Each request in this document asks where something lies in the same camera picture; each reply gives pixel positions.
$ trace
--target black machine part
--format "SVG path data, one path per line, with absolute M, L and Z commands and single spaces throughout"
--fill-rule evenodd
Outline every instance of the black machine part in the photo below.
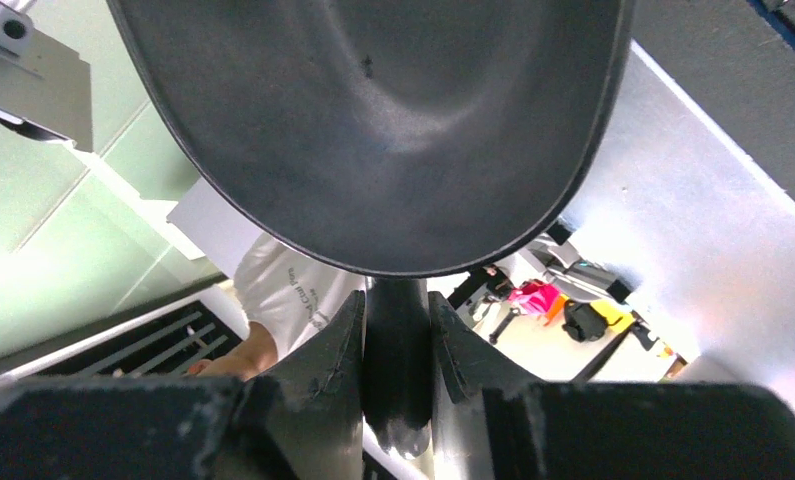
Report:
M 383 450 L 409 458 L 427 450 L 432 331 L 425 281 L 367 279 L 361 392 Z
M 509 313 L 507 313 L 506 316 L 503 317 L 503 320 L 500 321 L 500 325 L 498 325 L 497 328 L 495 328 L 494 331 L 488 336 L 488 343 L 497 345 L 497 340 L 500 339 L 500 335 L 503 335 L 503 332 L 509 327 L 509 324 L 512 323 L 512 320 L 514 320 L 515 317 L 520 314 L 521 311 L 517 308 L 510 308 Z
M 109 0 L 203 176 L 295 249 L 377 277 L 481 267 L 582 182 L 632 1 Z
M 351 295 L 244 384 L 67 377 L 0 390 L 0 479 L 361 478 L 363 313 Z M 761 388 L 545 383 L 440 294 L 429 314 L 439 478 L 795 478 L 795 417 Z

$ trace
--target metal grille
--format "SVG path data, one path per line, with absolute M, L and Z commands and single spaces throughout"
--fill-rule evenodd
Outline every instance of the metal grille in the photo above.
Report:
M 182 375 L 203 358 L 225 355 L 241 339 L 195 302 L 83 351 L 41 372 L 44 375 Z

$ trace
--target black pan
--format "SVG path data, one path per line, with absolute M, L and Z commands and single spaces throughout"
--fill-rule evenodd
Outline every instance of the black pan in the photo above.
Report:
M 338 267 L 491 263 L 581 183 L 627 0 L 110 0 L 180 146 L 242 213 Z

